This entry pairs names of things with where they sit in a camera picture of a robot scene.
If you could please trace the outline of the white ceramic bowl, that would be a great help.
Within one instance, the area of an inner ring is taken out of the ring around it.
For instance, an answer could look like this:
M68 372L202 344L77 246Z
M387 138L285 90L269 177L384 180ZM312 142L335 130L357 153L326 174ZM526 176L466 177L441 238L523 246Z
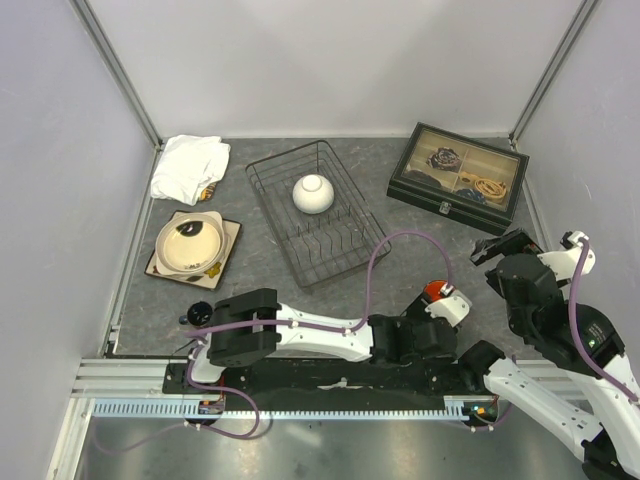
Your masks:
M334 188L322 175L308 174L297 180L292 191L294 206L305 214L327 211L334 202Z

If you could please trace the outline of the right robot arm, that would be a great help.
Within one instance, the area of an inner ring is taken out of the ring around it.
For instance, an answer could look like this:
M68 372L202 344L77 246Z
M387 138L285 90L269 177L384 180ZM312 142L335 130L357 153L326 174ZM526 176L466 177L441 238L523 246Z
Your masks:
M569 231L561 249L543 251L517 229L476 241L470 256L505 301L513 334L562 371L584 395L584 411L527 375L489 342L460 358L458 381L467 392L485 389L508 401L553 434L580 461L590 479L639 476L639 382L612 321L578 301L580 280L595 265L588 236Z

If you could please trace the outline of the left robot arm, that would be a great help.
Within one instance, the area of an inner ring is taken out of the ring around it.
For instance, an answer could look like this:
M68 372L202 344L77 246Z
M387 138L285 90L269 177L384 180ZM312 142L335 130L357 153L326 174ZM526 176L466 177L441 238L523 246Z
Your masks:
M193 320L205 322L193 332L197 345L185 370L185 382L198 393L216 388L223 374L271 359L288 366L308 360L315 372L352 367L356 377L384 368L451 362L457 332L470 301L444 282L432 282L399 316L374 314L366 320L339 319L293 308L277 292L261 288L209 306L193 305Z

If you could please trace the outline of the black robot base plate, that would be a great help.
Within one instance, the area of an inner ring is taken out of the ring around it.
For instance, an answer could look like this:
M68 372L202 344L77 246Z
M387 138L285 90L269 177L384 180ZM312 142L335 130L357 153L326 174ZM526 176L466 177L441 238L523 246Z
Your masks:
M266 358L224 370L219 386L248 394L264 409L439 408L445 396L487 396L457 364L384 367L328 359Z

